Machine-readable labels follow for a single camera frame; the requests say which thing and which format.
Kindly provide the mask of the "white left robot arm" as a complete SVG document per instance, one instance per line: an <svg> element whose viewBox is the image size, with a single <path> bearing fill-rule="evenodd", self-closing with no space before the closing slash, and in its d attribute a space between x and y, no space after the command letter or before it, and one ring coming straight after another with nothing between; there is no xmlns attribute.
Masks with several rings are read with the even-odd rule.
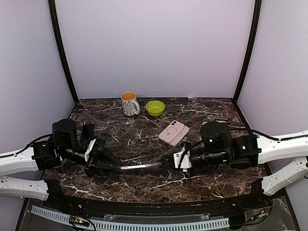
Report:
<svg viewBox="0 0 308 231"><path fill-rule="evenodd" d="M47 201L58 210L68 206L57 180L23 180L11 174L45 171L70 160L84 167L88 177L120 173L123 163L94 135L94 124L84 124L80 135L72 119L53 123L52 133L34 139L25 148L0 155L0 194Z"/></svg>

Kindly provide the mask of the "pink phone case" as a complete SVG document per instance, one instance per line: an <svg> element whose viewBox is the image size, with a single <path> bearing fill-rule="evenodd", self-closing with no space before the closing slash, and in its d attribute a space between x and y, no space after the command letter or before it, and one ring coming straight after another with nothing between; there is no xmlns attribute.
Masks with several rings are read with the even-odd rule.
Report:
<svg viewBox="0 0 308 231"><path fill-rule="evenodd" d="M181 122L173 120L160 134L159 139L166 143L171 143L185 128Z"/></svg>

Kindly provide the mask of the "clear purple phone case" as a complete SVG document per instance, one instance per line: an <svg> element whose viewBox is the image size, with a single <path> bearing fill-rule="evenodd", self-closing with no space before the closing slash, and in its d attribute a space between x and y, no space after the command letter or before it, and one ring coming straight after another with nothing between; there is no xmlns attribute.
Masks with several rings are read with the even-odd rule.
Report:
<svg viewBox="0 0 308 231"><path fill-rule="evenodd" d="M162 164L163 164L162 162L155 162L155 163L142 164L142 165L121 166L119 168L120 170L134 170L134 169L142 169L142 168L159 167Z"/></svg>

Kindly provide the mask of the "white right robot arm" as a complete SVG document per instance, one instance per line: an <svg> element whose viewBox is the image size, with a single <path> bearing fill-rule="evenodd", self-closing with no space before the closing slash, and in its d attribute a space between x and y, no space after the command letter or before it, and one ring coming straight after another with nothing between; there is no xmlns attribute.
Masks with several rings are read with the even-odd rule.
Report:
<svg viewBox="0 0 308 231"><path fill-rule="evenodd" d="M234 169L247 169L279 159L293 161L277 172L253 182L251 194L245 204L257 208L264 195L272 196L280 189L308 176L308 132L306 130L272 137L256 130L251 135L231 137L226 122L204 122L200 128L201 140L195 144L184 144L180 151L162 158L165 168L182 171L193 176L197 168L227 164Z"/></svg>

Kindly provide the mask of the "light blue phone case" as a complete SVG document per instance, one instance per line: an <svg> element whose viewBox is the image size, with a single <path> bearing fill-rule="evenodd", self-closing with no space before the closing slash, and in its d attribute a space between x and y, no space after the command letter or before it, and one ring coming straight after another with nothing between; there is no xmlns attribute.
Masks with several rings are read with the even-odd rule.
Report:
<svg viewBox="0 0 308 231"><path fill-rule="evenodd" d="M216 120L216 121L206 121L206 122L203 122L202 123L202 126L206 123L210 123L210 122L218 122L218 123L227 123L226 121L223 121L223 120Z"/></svg>

